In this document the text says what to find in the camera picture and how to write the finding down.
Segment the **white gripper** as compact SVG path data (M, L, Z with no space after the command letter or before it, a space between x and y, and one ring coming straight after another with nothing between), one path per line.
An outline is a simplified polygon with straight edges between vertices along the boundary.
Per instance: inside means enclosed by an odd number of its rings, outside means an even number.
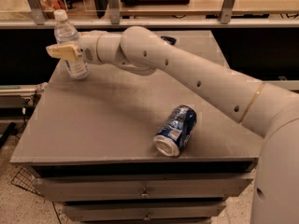
M98 58L97 44L102 33L100 31L80 32L79 45L85 62L101 64ZM56 44L46 47L46 51L52 58L74 62L79 57L78 47L71 44Z

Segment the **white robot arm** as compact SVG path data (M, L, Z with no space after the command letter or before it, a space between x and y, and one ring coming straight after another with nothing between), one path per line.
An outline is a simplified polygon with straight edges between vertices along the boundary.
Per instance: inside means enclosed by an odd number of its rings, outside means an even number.
M160 69L260 135L250 224L299 224L298 94L178 49L140 26L85 32L46 50L53 58L109 63L144 76Z

